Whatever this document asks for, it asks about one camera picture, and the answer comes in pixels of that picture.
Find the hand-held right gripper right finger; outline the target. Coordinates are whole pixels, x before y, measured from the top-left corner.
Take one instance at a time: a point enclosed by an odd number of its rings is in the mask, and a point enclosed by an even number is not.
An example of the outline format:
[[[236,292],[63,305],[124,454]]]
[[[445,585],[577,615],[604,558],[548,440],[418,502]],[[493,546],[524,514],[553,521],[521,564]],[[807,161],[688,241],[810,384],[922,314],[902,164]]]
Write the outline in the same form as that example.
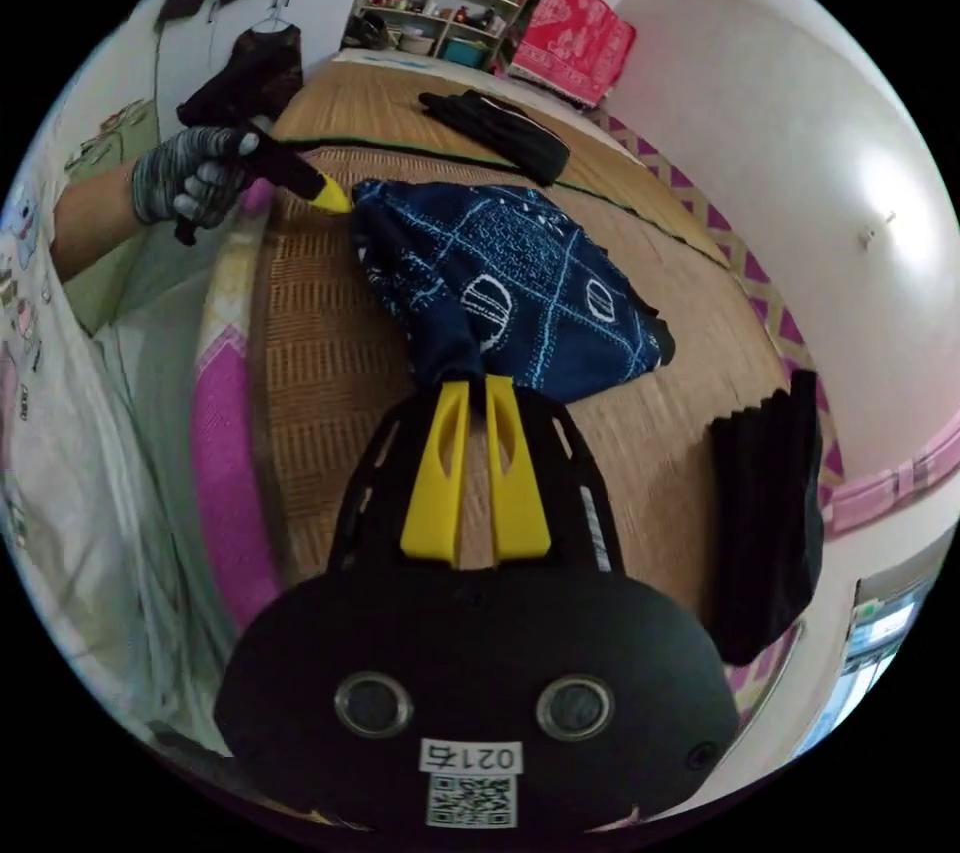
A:
[[[550,533],[510,378],[486,377],[485,412],[495,559],[542,559],[550,550]]]

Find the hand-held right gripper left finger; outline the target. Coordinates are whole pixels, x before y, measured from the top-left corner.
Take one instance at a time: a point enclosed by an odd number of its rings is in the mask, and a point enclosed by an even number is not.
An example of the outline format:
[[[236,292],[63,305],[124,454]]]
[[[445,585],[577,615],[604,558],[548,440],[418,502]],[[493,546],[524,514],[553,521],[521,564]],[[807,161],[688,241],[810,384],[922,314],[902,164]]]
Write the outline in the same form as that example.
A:
[[[400,536],[400,549],[409,559],[429,562],[458,559],[469,425],[469,383],[442,384],[428,417]]]

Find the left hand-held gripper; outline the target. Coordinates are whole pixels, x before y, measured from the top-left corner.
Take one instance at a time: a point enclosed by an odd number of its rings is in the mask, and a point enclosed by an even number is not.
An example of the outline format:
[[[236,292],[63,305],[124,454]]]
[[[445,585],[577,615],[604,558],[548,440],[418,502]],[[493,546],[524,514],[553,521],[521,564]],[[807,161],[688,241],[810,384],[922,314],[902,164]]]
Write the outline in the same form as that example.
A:
[[[179,209],[175,217],[174,237],[184,246],[195,244],[197,231],[209,220],[209,210],[227,208],[246,183],[257,178],[287,189],[330,215],[345,215],[352,208],[350,196],[336,180],[257,129],[188,129],[177,135],[175,143],[196,162],[184,192],[199,209]]]

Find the person's left hand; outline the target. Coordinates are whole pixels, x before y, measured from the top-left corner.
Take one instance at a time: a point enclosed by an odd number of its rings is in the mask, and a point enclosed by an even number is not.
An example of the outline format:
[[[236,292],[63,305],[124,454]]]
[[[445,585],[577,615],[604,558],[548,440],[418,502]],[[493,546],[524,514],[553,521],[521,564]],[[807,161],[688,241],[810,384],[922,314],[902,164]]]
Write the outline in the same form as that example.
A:
[[[134,216],[145,226],[180,220],[203,230],[220,226],[248,185],[246,161],[259,142],[254,131],[211,126],[174,135],[132,167]]]

